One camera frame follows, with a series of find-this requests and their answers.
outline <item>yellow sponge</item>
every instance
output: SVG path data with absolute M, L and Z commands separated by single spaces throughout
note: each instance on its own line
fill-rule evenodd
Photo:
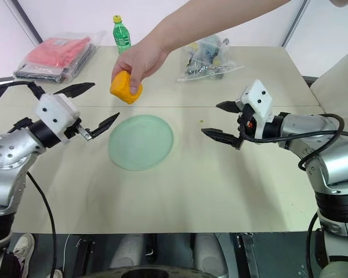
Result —
M 132 104 L 136 101 L 142 93 L 143 86 L 139 85 L 137 93 L 130 94 L 130 74 L 127 71 L 121 71 L 115 76 L 110 87 L 110 93 L 117 96 L 120 100 L 127 104 Z

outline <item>white shoe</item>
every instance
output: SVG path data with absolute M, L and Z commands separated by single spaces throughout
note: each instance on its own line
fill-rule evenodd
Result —
M 60 271 L 59 269 L 56 269 L 56 270 L 54 271 L 54 276 L 53 276 L 53 278 L 63 278 L 62 271 Z
M 28 275 L 28 265 L 35 248 L 35 239 L 32 234 L 25 233 L 16 243 L 13 254 L 18 258 L 21 265 L 21 278 L 26 278 Z

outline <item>round plate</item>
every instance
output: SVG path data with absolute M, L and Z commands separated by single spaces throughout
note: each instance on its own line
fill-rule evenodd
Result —
M 128 170 L 145 170 L 159 164 L 173 145 L 173 131 L 163 119 L 152 115 L 131 117 L 111 133 L 110 159 Z

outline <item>clear plastic bag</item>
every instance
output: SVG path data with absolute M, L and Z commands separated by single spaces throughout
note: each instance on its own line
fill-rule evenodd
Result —
M 52 36 L 26 55 L 14 76 L 68 82 L 93 57 L 104 34 L 62 33 Z
M 211 35 L 183 47 L 185 60 L 178 81 L 189 81 L 212 76 L 222 79 L 227 72 L 243 66 L 237 64 L 228 53 L 228 38 Z

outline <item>bottle cap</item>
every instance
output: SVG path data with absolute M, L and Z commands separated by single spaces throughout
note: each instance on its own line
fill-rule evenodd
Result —
M 113 19 L 114 19 L 114 23 L 121 23 L 122 22 L 121 16 L 114 16 Z

